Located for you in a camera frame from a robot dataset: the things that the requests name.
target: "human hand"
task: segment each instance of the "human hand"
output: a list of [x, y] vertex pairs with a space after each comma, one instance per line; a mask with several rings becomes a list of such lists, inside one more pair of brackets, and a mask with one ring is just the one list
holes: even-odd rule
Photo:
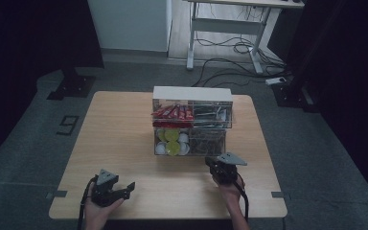
[[[238, 179], [236, 181], [241, 188], [244, 188], [244, 182], [240, 175], [238, 175]], [[239, 206], [239, 200], [241, 198], [241, 192], [238, 190], [237, 187], [235, 187], [234, 184], [218, 184], [218, 188], [220, 191], [220, 194], [222, 195], [223, 199], [225, 200], [226, 206], [228, 208], [232, 206]]]
[[124, 202], [120, 198], [107, 207], [100, 207], [92, 202], [91, 195], [94, 183], [89, 185], [88, 198], [85, 201], [85, 230], [101, 230], [104, 228], [109, 215]]

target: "table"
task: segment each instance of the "table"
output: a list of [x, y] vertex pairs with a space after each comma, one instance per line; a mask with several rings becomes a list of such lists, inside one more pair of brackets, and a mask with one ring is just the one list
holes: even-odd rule
[[[66, 197], [54, 198], [52, 219], [78, 218], [85, 186], [100, 169], [119, 175], [114, 189], [136, 182], [112, 219], [229, 219], [204, 157], [154, 155], [151, 99], [152, 93], [95, 94], [58, 186]], [[272, 196], [280, 186], [253, 102], [245, 95], [233, 99], [235, 123], [227, 131], [226, 149], [248, 163], [238, 169], [249, 217], [282, 218], [287, 207], [282, 197]]]
[[[253, 65], [257, 74], [262, 74], [263, 69], [257, 57], [257, 51], [265, 31], [268, 16], [272, 8], [289, 8], [302, 9], [304, 3], [294, 3], [292, 0], [186, 0], [194, 3], [191, 24], [190, 44], [187, 52], [187, 69], [194, 68], [194, 33], [195, 31], [229, 33], [240, 35], [255, 35], [256, 40], [254, 46], [249, 48], [249, 54], [252, 58]], [[264, 16], [260, 22], [222, 20], [215, 18], [199, 18], [196, 17], [196, 5], [199, 3], [226, 4], [226, 5], [243, 5], [264, 7]]]

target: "power strip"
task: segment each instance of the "power strip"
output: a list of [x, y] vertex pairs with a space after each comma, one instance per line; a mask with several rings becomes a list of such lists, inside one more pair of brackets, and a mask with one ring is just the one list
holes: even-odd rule
[[266, 80], [265, 81], [265, 84], [266, 85], [272, 85], [272, 84], [276, 84], [276, 83], [284, 83], [286, 82], [287, 80], [283, 77], [280, 77], [280, 78], [275, 78], [275, 79], [269, 79], [269, 80]]

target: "white desk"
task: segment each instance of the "white desk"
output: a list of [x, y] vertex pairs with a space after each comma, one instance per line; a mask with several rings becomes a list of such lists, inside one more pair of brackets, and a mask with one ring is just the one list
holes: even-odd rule
[[[239, 35], [256, 35], [254, 47], [249, 48], [250, 57], [252, 58], [253, 65], [256, 73], [262, 74], [262, 66], [257, 59], [257, 51], [262, 40], [263, 33], [265, 31], [265, 25], [267, 23], [268, 16], [272, 8], [304, 8], [304, 3], [294, 3], [292, 0], [186, 0], [194, 3], [193, 16], [191, 24], [190, 44], [187, 53], [187, 69], [192, 70], [194, 68], [194, 33], [195, 31], [203, 32], [215, 32], [215, 33], [229, 33]], [[222, 20], [212, 18], [199, 18], [196, 17], [196, 5], [199, 3], [212, 3], [212, 4], [226, 4], [226, 5], [244, 5], [264, 7], [263, 20], [260, 22], [248, 22], [248, 21], [236, 21], [236, 20]]]

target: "human arm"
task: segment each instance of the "human arm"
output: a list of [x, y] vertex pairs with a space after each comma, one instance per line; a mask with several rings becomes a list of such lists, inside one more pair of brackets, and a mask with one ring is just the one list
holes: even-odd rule
[[94, 183], [91, 183], [88, 190], [88, 198], [85, 202], [85, 230], [101, 230], [104, 228], [109, 215], [124, 202], [122, 198], [116, 200], [107, 207], [100, 207], [92, 202], [91, 195]]
[[[237, 183], [243, 188], [244, 183], [240, 176], [238, 176]], [[249, 225], [242, 214], [242, 209], [239, 204], [241, 192], [233, 184], [218, 184], [219, 191], [225, 201], [226, 208], [232, 219], [232, 226], [234, 230], [249, 230]]]

